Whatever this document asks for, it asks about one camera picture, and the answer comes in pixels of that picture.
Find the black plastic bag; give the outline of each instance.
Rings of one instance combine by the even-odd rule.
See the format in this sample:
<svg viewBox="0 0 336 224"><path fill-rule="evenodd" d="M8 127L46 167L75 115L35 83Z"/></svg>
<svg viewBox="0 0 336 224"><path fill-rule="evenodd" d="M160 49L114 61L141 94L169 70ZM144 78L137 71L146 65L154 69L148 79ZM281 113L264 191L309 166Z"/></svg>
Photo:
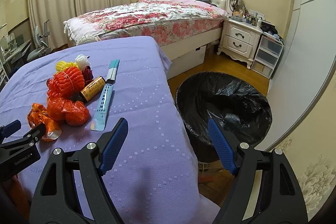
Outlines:
<svg viewBox="0 0 336 224"><path fill-rule="evenodd" d="M245 81L220 72L190 76L177 89L175 105L202 162L219 159L208 135L211 117L252 147L264 139L272 123L266 97Z"/></svg>

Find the crumpled orange wrapper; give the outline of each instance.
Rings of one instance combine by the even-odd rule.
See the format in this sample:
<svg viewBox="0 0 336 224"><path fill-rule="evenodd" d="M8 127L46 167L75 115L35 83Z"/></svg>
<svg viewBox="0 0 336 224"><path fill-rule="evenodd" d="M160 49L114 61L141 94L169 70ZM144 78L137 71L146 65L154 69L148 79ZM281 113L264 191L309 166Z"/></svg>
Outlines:
<svg viewBox="0 0 336 224"><path fill-rule="evenodd" d="M58 123L49 118L47 109L43 105L34 103L27 119L31 128L39 125L40 123L45 124L47 132L42 137L42 140L46 142L54 141L62 134L62 130L59 128Z"/></svg>

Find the purple tablecloth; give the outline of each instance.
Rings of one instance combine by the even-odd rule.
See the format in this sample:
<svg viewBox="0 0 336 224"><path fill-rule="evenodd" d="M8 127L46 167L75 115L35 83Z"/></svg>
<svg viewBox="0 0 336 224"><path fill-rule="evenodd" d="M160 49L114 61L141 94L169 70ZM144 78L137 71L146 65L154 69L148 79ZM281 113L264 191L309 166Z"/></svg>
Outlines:
<svg viewBox="0 0 336 224"><path fill-rule="evenodd" d="M114 96L105 132L120 117L127 119L128 136L111 171L103 177L110 197L125 223L211 223L219 207L199 195L197 159L167 84L170 61L151 37L120 38L72 47L24 65L0 92L1 124L19 119L22 128L7 139L30 130L27 114L32 103L46 106L46 80L59 60L90 56L94 76L106 77L110 61L120 59ZM87 108L94 114L99 95ZM53 142L37 143L41 159L19 174L32 197L50 153L56 147L79 150L98 140L103 132L62 124L62 135ZM83 213L92 217L80 174L76 187Z"/></svg>

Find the nightstand drawer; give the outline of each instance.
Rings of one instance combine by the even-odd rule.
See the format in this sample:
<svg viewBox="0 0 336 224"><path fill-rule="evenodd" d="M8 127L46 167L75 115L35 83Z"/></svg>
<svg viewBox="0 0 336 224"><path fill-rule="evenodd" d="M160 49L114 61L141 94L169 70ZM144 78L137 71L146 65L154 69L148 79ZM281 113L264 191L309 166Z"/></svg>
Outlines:
<svg viewBox="0 0 336 224"><path fill-rule="evenodd" d="M242 56L245 56L246 58L249 58L252 50L252 46L250 44L229 37L227 35L224 38L223 47L230 51L236 52Z"/></svg>
<svg viewBox="0 0 336 224"><path fill-rule="evenodd" d="M252 45L255 37L255 32L229 23L226 29L226 35Z"/></svg>

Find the gold label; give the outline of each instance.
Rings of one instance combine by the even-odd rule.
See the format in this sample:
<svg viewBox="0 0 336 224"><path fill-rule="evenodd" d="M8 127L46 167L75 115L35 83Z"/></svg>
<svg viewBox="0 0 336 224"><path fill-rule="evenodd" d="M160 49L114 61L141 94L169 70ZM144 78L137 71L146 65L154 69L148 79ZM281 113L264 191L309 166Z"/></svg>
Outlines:
<svg viewBox="0 0 336 224"><path fill-rule="evenodd" d="M90 101L95 95L97 95L105 85L105 80L103 77L99 76L93 82L88 84L85 88L81 90L81 94L85 97L85 100Z"/></svg>

